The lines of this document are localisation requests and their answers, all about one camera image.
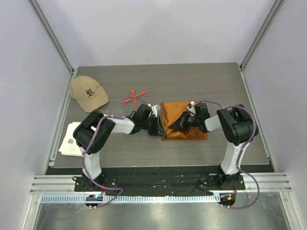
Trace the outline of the orange cloth napkin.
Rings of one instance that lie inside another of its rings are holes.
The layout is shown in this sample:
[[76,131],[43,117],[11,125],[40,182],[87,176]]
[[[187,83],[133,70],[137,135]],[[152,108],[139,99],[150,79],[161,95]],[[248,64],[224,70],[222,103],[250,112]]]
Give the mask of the orange cloth napkin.
[[183,112],[186,111],[188,102],[162,102],[161,103],[161,123],[167,133],[166,137],[161,137],[162,141],[192,141],[207,140],[208,134],[199,131],[198,128],[192,127],[189,132],[175,131],[169,128]]

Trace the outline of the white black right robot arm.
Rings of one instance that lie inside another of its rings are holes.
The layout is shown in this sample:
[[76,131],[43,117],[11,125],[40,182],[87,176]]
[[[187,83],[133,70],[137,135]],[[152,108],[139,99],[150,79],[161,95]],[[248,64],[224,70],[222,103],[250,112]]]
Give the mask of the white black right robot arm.
[[191,127],[196,127],[203,133],[218,129],[223,131],[227,146],[224,159],[218,166],[215,184],[222,189],[230,189],[239,181],[240,165],[246,148],[259,133],[254,115],[244,105],[238,104],[221,108],[211,116],[204,101],[191,102],[169,128],[188,132]]

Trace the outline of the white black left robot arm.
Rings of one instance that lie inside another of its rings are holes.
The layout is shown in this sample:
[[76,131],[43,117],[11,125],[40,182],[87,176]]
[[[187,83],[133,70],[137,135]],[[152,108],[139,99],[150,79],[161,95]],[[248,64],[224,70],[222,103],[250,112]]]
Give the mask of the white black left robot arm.
[[142,103],[129,116],[106,115],[99,110],[91,112],[74,130],[73,138],[82,153],[82,176],[75,182],[91,191],[103,184],[100,150],[111,134],[133,135],[146,130],[150,136],[166,137],[158,111],[159,105]]

